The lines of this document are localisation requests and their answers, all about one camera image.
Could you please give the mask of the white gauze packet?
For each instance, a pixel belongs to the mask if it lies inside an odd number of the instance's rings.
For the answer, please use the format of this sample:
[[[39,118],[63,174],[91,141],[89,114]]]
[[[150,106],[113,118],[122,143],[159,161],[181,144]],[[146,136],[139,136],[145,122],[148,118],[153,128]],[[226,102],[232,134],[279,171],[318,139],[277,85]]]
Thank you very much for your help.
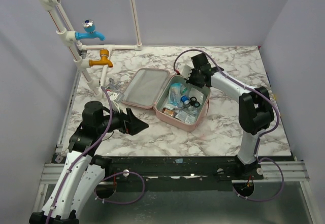
[[[193,87],[190,89],[189,97],[190,98],[195,97],[200,104],[202,104],[204,101],[204,94]]]

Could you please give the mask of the blue wipes packet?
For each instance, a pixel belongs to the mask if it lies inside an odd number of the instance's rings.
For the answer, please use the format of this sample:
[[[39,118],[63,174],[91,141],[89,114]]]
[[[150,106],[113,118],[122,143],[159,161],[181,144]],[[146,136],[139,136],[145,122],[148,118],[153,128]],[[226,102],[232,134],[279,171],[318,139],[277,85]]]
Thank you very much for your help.
[[[181,103],[181,96],[184,92],[182,83],[172,83],[169,87],[168,103],[178,107]]]

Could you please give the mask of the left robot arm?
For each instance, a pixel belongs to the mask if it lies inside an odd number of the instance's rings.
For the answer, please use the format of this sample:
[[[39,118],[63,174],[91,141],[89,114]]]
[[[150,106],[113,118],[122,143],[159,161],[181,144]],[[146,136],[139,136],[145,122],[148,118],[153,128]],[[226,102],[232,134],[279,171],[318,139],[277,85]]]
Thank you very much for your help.
[[[86,103],[56,186],[42,210],[31,214],[29,223],[79,223],[97,185],[117,175],[112,159],[95,153],[103,137],[115,130],[133,136],[148,127],[130,108],[123,112],[108,109],[99,101]]]

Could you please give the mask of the pink medicine kit case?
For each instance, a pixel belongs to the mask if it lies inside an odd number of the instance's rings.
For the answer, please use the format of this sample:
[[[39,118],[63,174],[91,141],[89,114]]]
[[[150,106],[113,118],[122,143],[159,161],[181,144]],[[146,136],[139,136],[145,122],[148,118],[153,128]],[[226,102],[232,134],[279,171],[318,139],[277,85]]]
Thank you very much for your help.
[[[198,108],[187,108],[184,110],[196,118],[195,124],[186,124],[182,121],[162,113],[164,107],[168,109],[177,108],[168,103],[169,87],[172,83],[182,83],[188,90],[185,94],[189,97],[190,89],[196,88],[204,94],[204,101]],[[164,69],[142,68],[139,69],[131,78],[129,84],[124,90],[122,102],[126,105],[155,110],[156,117],[172,126],[187,132],[194,131],[204,120],[208,112],[211,90],[207,87],[199,88],[186,83],[185,78],[180,75],[170,75],[170,72]]]

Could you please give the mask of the metal scissors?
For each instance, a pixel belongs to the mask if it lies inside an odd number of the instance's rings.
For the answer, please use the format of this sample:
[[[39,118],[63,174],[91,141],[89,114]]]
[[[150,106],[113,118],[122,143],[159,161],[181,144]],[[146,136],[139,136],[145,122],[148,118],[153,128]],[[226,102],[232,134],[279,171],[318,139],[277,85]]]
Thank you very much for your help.
[[[196,100],[195,97],[191,97],[190,98],[190,103],[187,104],[187,105],[182,105],[181,107],[177,107],[177,108],[174,108],[173,110],[175,111],[179,111],[179,110],[184,110],[184,109],[187,109],[187,108],[198,108],[201,104]]]

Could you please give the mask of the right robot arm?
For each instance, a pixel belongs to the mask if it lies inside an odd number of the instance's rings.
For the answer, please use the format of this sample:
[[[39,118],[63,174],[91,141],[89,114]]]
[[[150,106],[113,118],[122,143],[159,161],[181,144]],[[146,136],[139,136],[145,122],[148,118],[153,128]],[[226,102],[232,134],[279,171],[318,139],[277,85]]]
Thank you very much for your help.
[[[233,78],[221,68],[212,67],[203,53],[191,58],[193,68],[184,74],[187,83],[197,87],[213,87],[224,92],[239,105],[238,121],[243,130],[240,150],[235,156],[234,175],[245,179],[256,166],[259,136],[274,120],[269,92],[254,88]]]

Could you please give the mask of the alcohol pad packets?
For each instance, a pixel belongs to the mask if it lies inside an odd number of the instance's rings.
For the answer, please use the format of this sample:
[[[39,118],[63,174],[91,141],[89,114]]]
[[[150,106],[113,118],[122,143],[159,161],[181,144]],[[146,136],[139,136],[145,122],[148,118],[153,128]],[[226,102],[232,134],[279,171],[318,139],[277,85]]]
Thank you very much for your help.
[[[179,111],[175,118],[185,124],[195,124],[196,122],[196,118],[185,111]]]

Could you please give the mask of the blue capped small bottle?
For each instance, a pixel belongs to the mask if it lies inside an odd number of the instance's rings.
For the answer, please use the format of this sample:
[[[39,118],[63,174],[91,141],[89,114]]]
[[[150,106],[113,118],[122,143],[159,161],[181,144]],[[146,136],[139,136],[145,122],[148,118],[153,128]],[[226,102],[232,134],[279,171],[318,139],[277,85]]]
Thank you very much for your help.
[[[190,98],[186,95],[183,95],[181,98],[180,98],[180,101],[184,104],[184,105],[187,105],[190,103]]]

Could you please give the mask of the brown medicine bottle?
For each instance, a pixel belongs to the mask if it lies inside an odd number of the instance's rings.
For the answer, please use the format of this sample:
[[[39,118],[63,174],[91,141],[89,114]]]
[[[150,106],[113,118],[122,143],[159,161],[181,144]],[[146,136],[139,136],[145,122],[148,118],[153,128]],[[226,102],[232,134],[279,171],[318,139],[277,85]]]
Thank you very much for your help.
[[[168,108],[166,108],[166,107],[164,107],[164,108],[162,109],[162,113],[163,113],[163,114],[166,114],[166,115],[168,115],[168,116],[170,116],[170,117],[173,117],[173,118],[175,118],[176,115],[177,115],[177,111],[172,110],[172,109],[168,109]]]

